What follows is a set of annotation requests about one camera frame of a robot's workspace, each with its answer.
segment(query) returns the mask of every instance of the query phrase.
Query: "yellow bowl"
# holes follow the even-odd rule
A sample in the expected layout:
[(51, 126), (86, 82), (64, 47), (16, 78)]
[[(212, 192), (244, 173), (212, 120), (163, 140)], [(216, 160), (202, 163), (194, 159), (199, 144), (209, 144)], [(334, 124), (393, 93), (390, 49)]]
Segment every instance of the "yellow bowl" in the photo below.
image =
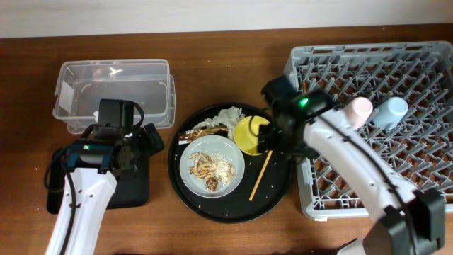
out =
[(251, 116), (248, 116), (239, 121), (234, 130), (234, 142), (243, 153), (251, 156), (258, 156), (261, 153), (258, 153), (257, 151), (258, 138), (255, 135), (258, 134), (260, 125), (269, 124), (269, 121), (260, 116), (253, 117), (251, 123), (252, 132), (255, 134), (253, 135), (248, 127), (251, 118)]

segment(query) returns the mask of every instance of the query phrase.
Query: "glowing green led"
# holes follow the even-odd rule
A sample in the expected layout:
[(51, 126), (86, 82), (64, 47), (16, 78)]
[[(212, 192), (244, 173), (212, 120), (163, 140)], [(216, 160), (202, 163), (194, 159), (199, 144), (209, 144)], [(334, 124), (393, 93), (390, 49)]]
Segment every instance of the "glowing green led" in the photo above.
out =
[(308, 98), (303, 98), (299, 104), (301, 107), (305, 107), (305, 105), (309, 102), (309, 99)]

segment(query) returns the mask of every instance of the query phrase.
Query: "metal grid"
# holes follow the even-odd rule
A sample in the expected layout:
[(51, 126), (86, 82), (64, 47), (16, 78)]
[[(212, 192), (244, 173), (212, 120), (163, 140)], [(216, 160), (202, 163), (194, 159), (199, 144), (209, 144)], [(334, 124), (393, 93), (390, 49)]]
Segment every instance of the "metal grid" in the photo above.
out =
[[(392, 96), (408, 102), (398, 127), (382, 130), (369, 121), (358, 133), (379, 156), (422, 191), (435, 187), (453, 208), (452, 46), (447, 42), (297, 47), (285, 72), (303, 92), (323, 89), (344, 105), (363, 96), (376, 108)], [(322, 157), (298, 173), (304, 214), (365, 216), (360, 199)]]

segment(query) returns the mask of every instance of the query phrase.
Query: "clear plastic bin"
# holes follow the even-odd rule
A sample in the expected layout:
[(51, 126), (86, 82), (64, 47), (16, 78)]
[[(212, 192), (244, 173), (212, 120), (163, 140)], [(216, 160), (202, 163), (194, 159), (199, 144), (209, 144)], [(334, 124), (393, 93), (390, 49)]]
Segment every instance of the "clear plastic bin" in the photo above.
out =
[[(66, 62), (60, 69), (55, 95), (53, 116), (66, 122), (72, 134), (96, 123), (93, 113), (102, 98), (139, 103), (145, 113), (143, 125), (170, 128), (175, 121), (175, 84), (164, 59)], [(139, 119), (135, 110), (134, 122)]]

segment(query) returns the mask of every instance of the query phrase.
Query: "white plate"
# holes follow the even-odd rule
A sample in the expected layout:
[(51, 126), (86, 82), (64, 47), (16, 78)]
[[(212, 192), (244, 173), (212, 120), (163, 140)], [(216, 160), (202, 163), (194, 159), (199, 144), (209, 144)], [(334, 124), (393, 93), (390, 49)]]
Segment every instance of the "white plate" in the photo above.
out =
[[(231, 159), (230, 164), (234, 167), (235, 172), (231, 183), (227, 186), (220, 181), (219, 188), (216, 191), (208, 191), (206, 182), (190, 174), (189, 171), (189, 166), (194, 164), (194, 159), (189, 159), (189, 157), (196, 152), (204, 152), (208, 155), (218, 153)], [(179, 162), (179, 171), (185, 186), (203, 198), (220, 198), (232, 192), (241, 182), (245, 168), (246, 165), (241, 150), (230, 139), (219, 135), (207, 135), (191, 142), (184, 149)]]

